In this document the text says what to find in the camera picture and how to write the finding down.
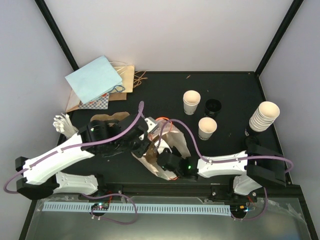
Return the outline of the cream bear paper bag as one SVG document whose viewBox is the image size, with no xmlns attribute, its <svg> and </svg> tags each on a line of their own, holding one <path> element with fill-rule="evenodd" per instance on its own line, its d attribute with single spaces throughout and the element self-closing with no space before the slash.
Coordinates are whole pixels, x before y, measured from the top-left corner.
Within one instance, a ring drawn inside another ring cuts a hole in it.
<svg viewBox="0 0 320 240">
<path fill-rule="evenodd" d="M 136 154 L 132 154 L 134 158 L 140 161 L 151 173 L 155 176 L 167 181 L 178 179 L 178 174 L 173 170 L 166 170 L 160 164 L 160 154 L 164 150 L 169 150 L 170 153 L 186 159 L 191 156 L 187 147 L 187 142 L 184 134 L 173 125 L 173 123 L 167 123 L 163 129 L 161 141 L 159 141 L 159 134 L 163 124 L 168 120 L 167 117 L 159 117 L 153 119 L 151 117 L 146 118 L 146 123 L 149 126 L 148 139 L 151 141 L 147 151 L 138 157 Z"/>
</svg>

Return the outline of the white paper coffee cup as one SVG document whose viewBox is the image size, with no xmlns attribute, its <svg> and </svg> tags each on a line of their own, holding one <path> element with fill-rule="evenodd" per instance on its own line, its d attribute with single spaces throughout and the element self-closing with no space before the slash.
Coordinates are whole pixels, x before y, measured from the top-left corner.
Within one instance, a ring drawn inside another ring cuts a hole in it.
<svg viewBox="0 0 320 240">
<path fill-rule="evenodd" d="M 217 122 L 210 117 L 203 117 L 198 122 L 198 137 L 201 140 L 208 140 L 217 130 Z"/>
</svg>

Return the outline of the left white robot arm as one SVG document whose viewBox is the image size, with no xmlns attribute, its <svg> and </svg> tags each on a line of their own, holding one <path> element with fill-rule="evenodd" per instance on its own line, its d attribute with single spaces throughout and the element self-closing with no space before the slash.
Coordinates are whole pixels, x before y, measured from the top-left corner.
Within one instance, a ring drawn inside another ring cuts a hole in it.
<svg viewBox="0 0 320 240">
<path fill-rule="evenodd" d="M 94 156 L 112 157 L 131 152 L 142 157 L 151 141 L 148 134 L 158 124 L 153 118 L 142 118 L 132 128 L 134 116 L 122 120 L 92 120 L 78 133 L 38 157 L 15 160 L 17 172 L 22 178 L 16 181 L 17 192 L 30 200 L 40 200 L 58 193 L 92 195 L 103 199 L 108 192 L 101 174 L 74 175 L 63 170 Z"/>
</svg>

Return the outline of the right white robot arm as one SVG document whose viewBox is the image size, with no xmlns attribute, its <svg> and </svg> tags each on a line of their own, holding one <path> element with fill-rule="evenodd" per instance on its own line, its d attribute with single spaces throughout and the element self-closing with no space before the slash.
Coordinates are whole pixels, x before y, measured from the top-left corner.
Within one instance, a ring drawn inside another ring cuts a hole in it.
<svg viewBox="0 0 320 240">
<path fill-rule="evenodd" d="M 198 177 L 247 176 L 260 187 L 281 188 L 286 186 L 283 156 L 265 147 L 250 144 L 246 150 L 224 156 L 196 156 L 182 158 L 165 148 L 158 155 L 157 164 L 178 178 L 197 181 Z"/>
</svg>

